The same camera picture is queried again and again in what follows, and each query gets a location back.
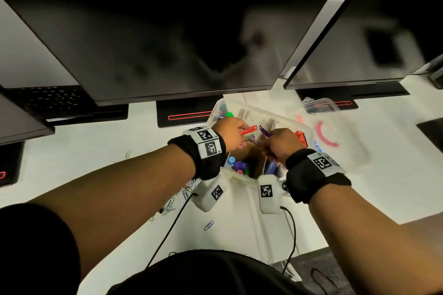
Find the black sleeve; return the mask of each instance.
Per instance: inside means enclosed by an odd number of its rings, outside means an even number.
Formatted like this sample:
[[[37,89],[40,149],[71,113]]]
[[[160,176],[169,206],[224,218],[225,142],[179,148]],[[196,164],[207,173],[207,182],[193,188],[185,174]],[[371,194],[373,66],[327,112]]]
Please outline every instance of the black sleeve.
[[[76,294],[80,255],[69,227],[36,204],[0,209],[0,293]]]

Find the forearm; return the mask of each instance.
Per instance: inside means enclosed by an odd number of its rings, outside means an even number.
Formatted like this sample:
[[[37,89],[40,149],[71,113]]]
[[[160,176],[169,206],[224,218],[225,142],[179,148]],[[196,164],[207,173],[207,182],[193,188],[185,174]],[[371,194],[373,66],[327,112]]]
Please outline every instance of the forearm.
[[[426,295],[443,289],[441,262],[350,186],[321,188],[309,209],[356,291]]]
[[[51,209],[69,226],[85,277],[194,174],[192,158],[169,145],[93,171],[30,202]]]

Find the hand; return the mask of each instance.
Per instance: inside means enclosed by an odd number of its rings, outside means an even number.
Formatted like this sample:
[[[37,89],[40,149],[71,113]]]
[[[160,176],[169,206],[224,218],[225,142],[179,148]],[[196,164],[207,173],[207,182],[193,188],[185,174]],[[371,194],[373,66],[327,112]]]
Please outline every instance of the hand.
[[[271,136],[265,139],[261,136],[260,148],[263,155],[271,160],[281,162],[286,167],[286,159],[299,149],[305,148],[300,139],[290,129],[275,129],[269,133]]]
[[[246,147],[246,142],[240,134],[242,130],[248,129],[249,126],[240,118],[224,117],[212,126],[224,140],[226,144],[226,152],[231,152],[236,148]]]

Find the person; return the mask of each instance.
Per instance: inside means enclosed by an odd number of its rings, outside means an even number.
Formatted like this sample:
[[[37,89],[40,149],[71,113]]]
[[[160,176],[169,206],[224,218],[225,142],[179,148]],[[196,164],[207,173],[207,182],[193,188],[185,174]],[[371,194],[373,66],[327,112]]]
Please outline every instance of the person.
[[[247,128],[242,120],[227,117],[212,129],[230,152],[245,146],[240,132]],[[261,147],[286,165],[304,149],[288,129],[271,131]],[[170,142],[1,209],[1,293],[75,294],[94,266],[201,169],[183,147]],[[356,293],[430,295],[443,290],[443,267],[435,255],[350,185],[329,182],[332,176],[325,180],[307,203]],[[262,262],[213,250],[175,254],[109,290],[111,295],[164,292],[312,294]]]

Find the pink curved object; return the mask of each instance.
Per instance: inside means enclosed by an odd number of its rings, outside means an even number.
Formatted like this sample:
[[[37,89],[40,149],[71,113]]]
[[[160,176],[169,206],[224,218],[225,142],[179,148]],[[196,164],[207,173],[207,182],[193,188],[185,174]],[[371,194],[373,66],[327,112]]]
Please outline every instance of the pink curved object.
[[[322,133],[322,126],[323,126],[323,121],[319,121],[315,128],[317,130],[317,135],[320,138],[320,140],[323,141],[327,146],[338,147],[338,144],[336,142],[331,142],[325,138],[325,136]]]

